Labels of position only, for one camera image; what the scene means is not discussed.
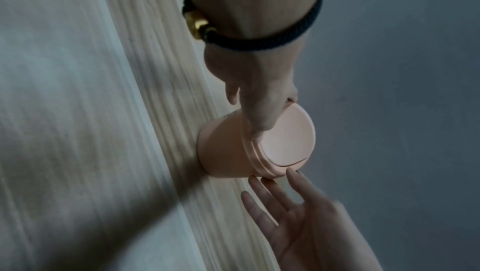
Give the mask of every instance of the wood grain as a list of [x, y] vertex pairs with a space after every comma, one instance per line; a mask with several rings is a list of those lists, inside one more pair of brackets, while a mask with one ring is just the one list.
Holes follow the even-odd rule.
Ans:
[[205, 270], [105, 0], [0, 0], [0, 270]]
[[241, 204], [245, 183], [197, 162], [199, 129], [218, 113], [176, 0], [106, 1], [207, 270], [274, 270]]

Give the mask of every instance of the gray background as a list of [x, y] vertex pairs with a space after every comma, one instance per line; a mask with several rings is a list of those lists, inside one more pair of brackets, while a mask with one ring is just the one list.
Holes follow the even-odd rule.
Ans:
[[295, 74], [304, 173], [384, 269], [480, 270], [480, 0], [325, 0]]

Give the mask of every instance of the lid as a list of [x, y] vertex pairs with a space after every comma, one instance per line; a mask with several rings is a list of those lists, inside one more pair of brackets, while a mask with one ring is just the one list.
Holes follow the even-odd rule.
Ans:
[[294, 103], [284, 109], [273, 129], [263, 133], [259, 149], [273, 164], [288, 167], [309, 158], [314, 146], [314, 124]]
[[277, 178], [287, 167], [299, 169], [310, 157], [315, 145], [315, 128], [307, 112], [296, 103], [282, 111], [275, 127], [263, 133], [260, 142], [252, 142], [249, 123], [242, 120], [242, 142], [248, 159], [261, 176]]

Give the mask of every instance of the bracelet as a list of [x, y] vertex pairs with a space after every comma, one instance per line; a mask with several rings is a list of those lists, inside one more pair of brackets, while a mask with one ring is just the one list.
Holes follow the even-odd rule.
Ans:
[[219, 34], [207, 17], [197, 9], [192, 0], [183, 0], [181, 13], [195, 39], [201, 39], [207, 44], [214, 44], [229, 50], [252, 52], [278, 48], [300, 37], [317, 19], [322, 8], [322, 2], [323, 0], [316, 0], [308, 13], [294, 25], [278, 34], [258, 39], [234, 39]]

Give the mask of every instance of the pink trash can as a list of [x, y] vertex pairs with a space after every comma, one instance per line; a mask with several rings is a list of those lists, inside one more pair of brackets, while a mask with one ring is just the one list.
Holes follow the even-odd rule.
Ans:
[[291, 103], [259, 142], [250, 140], [249, 123], [241, 109], [207, 123], [200, 131], [197, 151], [203, 168], [213, 177], [275, 179], [284, 176], [288, 167], [300, 169], [314, 146], [310, 116]]

